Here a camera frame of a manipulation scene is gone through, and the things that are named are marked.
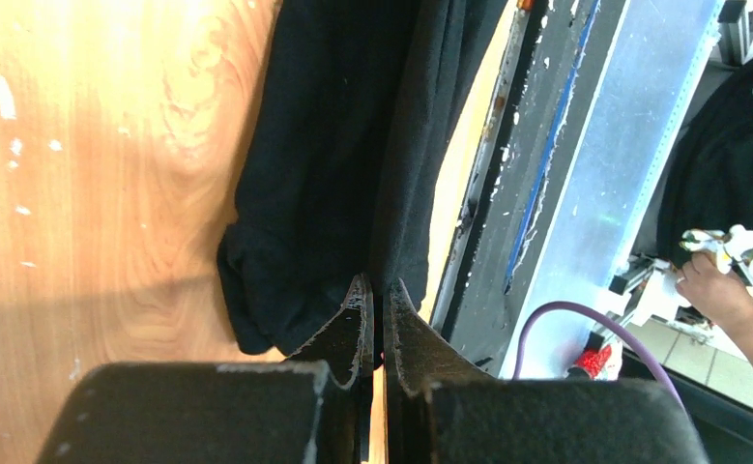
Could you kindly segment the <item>person hand in background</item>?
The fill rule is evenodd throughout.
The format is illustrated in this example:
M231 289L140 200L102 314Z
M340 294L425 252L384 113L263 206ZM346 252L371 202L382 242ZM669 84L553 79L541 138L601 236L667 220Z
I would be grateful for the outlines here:
M696 252L677 270L676 289L727 333L753 322L753 298L748 290L736 276L721 273L710 254Z

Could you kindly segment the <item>black underwear white waistband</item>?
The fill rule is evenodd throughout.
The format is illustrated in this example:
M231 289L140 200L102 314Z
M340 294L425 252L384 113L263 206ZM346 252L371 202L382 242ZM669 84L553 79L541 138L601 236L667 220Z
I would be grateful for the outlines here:
M243 353L291 354L353 278L425 297L434 192L502 1L285 1L217 270Z

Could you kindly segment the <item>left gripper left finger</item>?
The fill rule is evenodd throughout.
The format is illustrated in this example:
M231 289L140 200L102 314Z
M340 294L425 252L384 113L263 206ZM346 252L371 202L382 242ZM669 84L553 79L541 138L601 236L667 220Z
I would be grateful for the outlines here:
M73 388L41 463L360 463L374 303L356 276L337 314L281 362L114 362Z

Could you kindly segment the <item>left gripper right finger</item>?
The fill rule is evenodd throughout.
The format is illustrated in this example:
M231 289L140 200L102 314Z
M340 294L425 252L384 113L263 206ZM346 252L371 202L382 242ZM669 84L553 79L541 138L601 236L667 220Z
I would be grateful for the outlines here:
M458 354L402 281L384 299L390 463L705 463L689 416L661 384L504 381Z

